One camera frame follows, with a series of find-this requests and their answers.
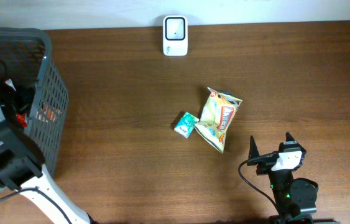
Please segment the yellow chips bag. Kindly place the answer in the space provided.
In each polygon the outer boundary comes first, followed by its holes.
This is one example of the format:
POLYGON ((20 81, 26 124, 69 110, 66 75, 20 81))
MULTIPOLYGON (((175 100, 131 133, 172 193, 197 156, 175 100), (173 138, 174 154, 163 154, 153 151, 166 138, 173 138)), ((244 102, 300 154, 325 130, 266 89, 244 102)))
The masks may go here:
POLYGON ((230 93, 208 87, 210 95, 195 124, 197 133, 221 154, 224 153, 226 133, 232 123, 242 99, 230 93))

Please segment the teal tissue pack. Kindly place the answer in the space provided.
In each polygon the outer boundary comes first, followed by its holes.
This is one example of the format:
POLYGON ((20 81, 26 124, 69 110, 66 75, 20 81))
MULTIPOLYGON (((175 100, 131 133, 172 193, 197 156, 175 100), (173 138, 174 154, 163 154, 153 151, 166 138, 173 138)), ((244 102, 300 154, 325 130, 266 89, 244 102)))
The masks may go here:
POLYGON ((190 134, 195 128, 195 124, 199 121, 200 120, 196 116, 185 112, 185 114, 180 118, 177 125, 174 127, 174 131, 184 138, 189 138, 190 134))

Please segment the orange tissue pack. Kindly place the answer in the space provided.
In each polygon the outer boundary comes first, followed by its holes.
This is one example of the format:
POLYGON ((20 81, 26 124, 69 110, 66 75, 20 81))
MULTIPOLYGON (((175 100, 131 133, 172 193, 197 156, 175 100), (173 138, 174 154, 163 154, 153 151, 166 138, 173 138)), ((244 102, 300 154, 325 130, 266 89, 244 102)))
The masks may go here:
POLYGON ((43 105, 40 111, 37 112, 36 118, 46 123, 54 123, 60 115, 60 110, 58 108, 50 108, 47 105, 43 105))

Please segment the red snack bag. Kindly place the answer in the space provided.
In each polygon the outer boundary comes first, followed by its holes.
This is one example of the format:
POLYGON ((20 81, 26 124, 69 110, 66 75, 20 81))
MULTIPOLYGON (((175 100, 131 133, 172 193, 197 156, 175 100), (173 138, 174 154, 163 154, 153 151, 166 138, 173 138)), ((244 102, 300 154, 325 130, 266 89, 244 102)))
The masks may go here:
POLYGON ((26 114, 16 114, 16 121, 20 124, 22 128, 27 127, 27 115, 26 114))

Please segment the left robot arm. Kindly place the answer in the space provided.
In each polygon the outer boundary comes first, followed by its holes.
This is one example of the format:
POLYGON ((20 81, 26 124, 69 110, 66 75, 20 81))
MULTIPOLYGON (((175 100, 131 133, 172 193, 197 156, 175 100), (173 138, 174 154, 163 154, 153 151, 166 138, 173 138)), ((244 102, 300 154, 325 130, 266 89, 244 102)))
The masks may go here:
POLYGON ((24 132, 32 92, 0 74, 0 188, 12 190, 3 199, 22 195, 53 223, 94 223, 56 184, 41 149, 24 132))

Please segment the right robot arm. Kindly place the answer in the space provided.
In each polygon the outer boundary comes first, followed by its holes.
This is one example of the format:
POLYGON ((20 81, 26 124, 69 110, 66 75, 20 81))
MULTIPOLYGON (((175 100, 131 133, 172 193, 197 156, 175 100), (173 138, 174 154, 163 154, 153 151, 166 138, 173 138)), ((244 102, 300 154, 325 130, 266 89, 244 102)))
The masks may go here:
POLYGON ((319 185, 306 178, 294 178, 293 172, 302 166, 306 150, 290 133, 279 144, 277 151, 259 154, 254 138, 250 137, 248 159, 238 167, 243 181, 273 204, 277 215, 269 217, 269 223, 336 223, 332 219, 313 219, 317 212, 316 200, 319 185), (241 172, 243 165, 255 166, 257 175, 268 175, 274 198, 251 184, 241 172))

